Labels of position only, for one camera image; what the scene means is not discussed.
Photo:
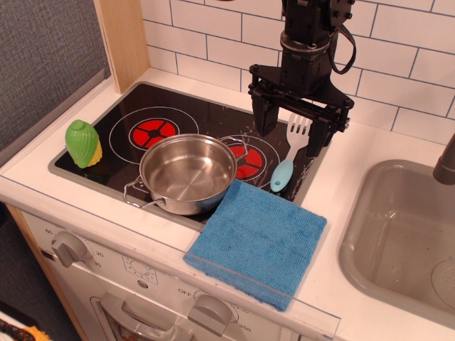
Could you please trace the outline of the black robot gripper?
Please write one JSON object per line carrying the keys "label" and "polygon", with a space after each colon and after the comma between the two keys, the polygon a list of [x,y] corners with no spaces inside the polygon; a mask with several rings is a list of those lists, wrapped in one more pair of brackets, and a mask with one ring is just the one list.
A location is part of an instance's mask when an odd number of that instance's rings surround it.
{"label": "black robot gripper", "polygon": [[257,131],[266,136],[286,109],[312,120],[307,157],[318,157],[332,132],[345,131],[353,100],[331,83],[330,51],[284,50],[279,67],[254,64],[249,94]]}

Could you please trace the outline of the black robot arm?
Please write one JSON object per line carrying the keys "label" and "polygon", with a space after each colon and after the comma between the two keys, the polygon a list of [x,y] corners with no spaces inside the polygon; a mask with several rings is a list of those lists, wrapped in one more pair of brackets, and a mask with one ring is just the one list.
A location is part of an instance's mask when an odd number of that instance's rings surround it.
{"label": "black robot arm", "polygon": [[343,75],[355,62],[352,56],[338,69],[334,61],[339,35],[355,42],[344,25],[352,17],[352,5],[352,1],[283,1],[281,65],[250,67],[249,93],[258,132],[265,136],[275,128],[280,109],[310,119],[309,158],[317,157],[336,132],[347,129],[354,106],[331,81],[331,73]]}

